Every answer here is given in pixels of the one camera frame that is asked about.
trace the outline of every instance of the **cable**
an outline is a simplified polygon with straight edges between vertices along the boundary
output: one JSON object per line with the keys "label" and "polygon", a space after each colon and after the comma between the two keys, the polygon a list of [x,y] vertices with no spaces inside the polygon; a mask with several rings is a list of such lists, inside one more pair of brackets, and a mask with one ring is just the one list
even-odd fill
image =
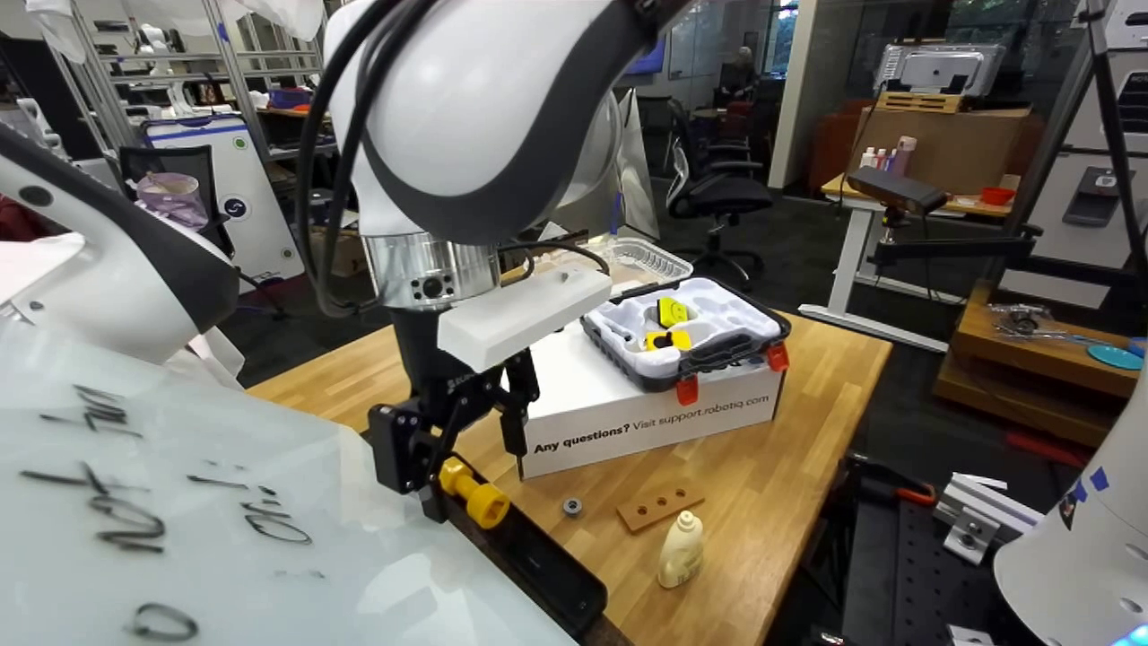
{"label": "cable", "polygon": [[611,263],[602,258],[602,254],[594,254],[594,252],[588,252],[588,248],[578,248],[578,245],[555,245],[561,252],[570,252],[570,254],[580,254],[580,258],[588,258],[588,263],[594,263],[598,267],[598,274],[606,274],[611,277]]}
{"label": "cable", "polygon": [[536,254],[529,254],[525,263],[529,263],[525,277],[512,277],[512,279],[505,279],[503,288],[525,285],[529,277],[536,277]]}
{"label": "cable", "polygon": [[362,135],[365,135],[365,118],[373,112],[373,102],[384,91],[384,80],[386,80],[396,59],[403,55],[403,45],[409,44],[409,35],[417,31],[417,24],[422,20],[422,14],[432,6],[434,6],[434,0],[403,2],[392,20],[380,20],[370,31],[370,44],[362,49],[358,81],[356,81],[358,93],[356,93],[348,133],[346,133],[346,142],[341,142],[341,161],[336,161],[335,193],[330,193],[330,220],[325,220],[325,236],[323,236],[323,268],[318,268],[318,289],[323,293],[330,293],[325,279],[330,279],[330,263],[335,263],[335,248],[336,248],[335,233],[341,228],[346,203],[348,203],[348,193],[353,193],[353,170],[356,170],[356,157],[358,157],[358,148],[362,148]]}
{"label": "cable", "polygon": [[[362,11],[362,19],[346,31],[346,41],[336,44],[336,49],[330,55],[318,91],[312,96],[312,112],[301,122],[301,135],[297,135],[297,185],[295,185],[295,225],[297,225],[297,248],[301,248],[301,263],[310,268],[310,277],[316,279],[316,252],[312,252],[312,172],[316,172],[316,142],[318,142],[318,130],[330,106],[330,96],[348,69],[348,61],[356,59],[356,49],[362,45],[362,41],[396,11],[396,0],[378,0]],[[335,309],[325,301],[325,279],[318,277],[316,288],[316,301],[323,317],[346,319],[346,309]]]}
{"label": "cable", "polygon": [[568,245],[580,245],[588,242],[588,228],[570,228],[563,236],[545,236],[545,242],[525,242],[525,245],[505,245],[500,248],[503,254],[512,254],[512,252],[536,252],[536,254],[545,254],[545,252],[561,252]]}

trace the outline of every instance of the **chair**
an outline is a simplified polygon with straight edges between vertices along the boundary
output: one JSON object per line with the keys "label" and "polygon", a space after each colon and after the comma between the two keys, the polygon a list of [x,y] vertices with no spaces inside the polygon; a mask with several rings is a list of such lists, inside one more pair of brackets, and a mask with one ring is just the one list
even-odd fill
{"label": "chair", "polygon": [[723,228],[738,225],[741,216],[774,203],[771,191],[753,178],[757,161],[734,157],[688,157],[685,135],[671,141],[676,178],[665,197],[671,220],[713,220],[708,245],[692,254],[703,267],[723,267],[734,274],[738,289],[753,289],[753,277],[763,268],[757,252],[723,248]]}
{"label": "chair", "polygon": [[[232,258],[236,248],[224,225],[224,212],[215,201],[210,148],[120,148],[120,177],[133,201],[136,201],[133,182],[141,182],[146,172],[193,177],[202,191],[202,203],[209,208],[209,225],[202,228],[202,236],[209,236],[225,258]],[[275,309],[275,319],[286,319],[286,309],[269,289],[263,289],[258,279],[251,279],[248,274],[242,274],[242,279],[251,285],[251,289]]]}

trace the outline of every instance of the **office chair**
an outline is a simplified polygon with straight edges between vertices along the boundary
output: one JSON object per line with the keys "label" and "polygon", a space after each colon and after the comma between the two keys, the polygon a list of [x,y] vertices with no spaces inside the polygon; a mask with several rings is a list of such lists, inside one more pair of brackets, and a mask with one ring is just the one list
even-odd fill
{"label": "office chair", "polygon": [[757,252],[723,248],[723,228],[738,225],[741,216],[774,203],[771,191],[753,178],[757,161],[692,161],[685,135],[671,141],[676,178],[665,197],[671,220],[713,220],[701,252],[682,252],[692,267],[723,267],[734,274],[738,289],[753,289],[762,274]]}
{"label": "office chair", "polygon": [[676,177],[676,141],[685,142],[688,157],[701,170],[723,166],[733,170],[750,157],[750,141],[722,141],[716,112],[685,112],[676,96],[640,96],[647,161],[652,177]]}
{"label": "office chair", "polygon": [[[196,178],[202,203],[209,208],[209,225],[196,228],[209,236],[225,258],[232,258],[232,242],[224,225],[224,212],[215,201],[215,166],[210,148],[120,148],[120,177],[126,193],[136,201],[133,182],[141,182],[146,172],[183,172]],[[286,309],[248,274],[236,268],[243,285],[275,311],[275,319],[286,319]]]}

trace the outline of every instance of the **cardboard box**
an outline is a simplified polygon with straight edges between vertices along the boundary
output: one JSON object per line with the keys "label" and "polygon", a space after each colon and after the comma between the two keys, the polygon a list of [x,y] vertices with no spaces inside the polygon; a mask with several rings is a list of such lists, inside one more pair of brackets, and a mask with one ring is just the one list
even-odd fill
{"label": "cardboard box", "polygon": [[897,148],[916,135],[905,177],[948,193],[981,193],[1000,182],[1006,172],[1022,177],[1016,148],[1028,142],[1039,118],[1028,112],[866,112],[856,122],[854,161],[866,148]]}
{"label": "cardboard box", "polygon": [[634,389],[578,324],[532,352],[541,397],[529,420],[525,478],[767,422],[786,382],[767,367],[722,368],[701,377],[701,397],[682,407],[676,390]]}

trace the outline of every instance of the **screw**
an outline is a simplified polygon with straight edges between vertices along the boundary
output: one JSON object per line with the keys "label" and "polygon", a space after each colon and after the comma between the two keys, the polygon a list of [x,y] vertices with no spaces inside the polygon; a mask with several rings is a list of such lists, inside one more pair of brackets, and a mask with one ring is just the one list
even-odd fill
{"label": "screw", "polygon": [[585,511],[585,507],[580,507],[578,495],[563,500],[563,514],[568,514],[568,518],[580,518],[580,511]]}

